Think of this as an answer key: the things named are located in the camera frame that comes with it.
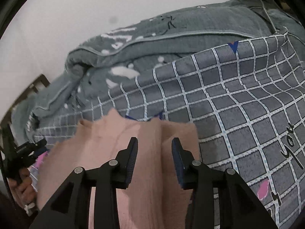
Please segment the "person's left hand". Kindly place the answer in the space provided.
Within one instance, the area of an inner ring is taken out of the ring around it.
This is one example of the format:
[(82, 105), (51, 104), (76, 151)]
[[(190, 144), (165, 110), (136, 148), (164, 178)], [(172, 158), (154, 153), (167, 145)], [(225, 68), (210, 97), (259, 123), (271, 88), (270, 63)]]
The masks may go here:
[(28, 168), (19, 170), (21, 182), (9, 178), (8, 184), (14, 200), (28, 215), (33, 213), (36, 205), (37, 192), (32, 185), (32, 179)]

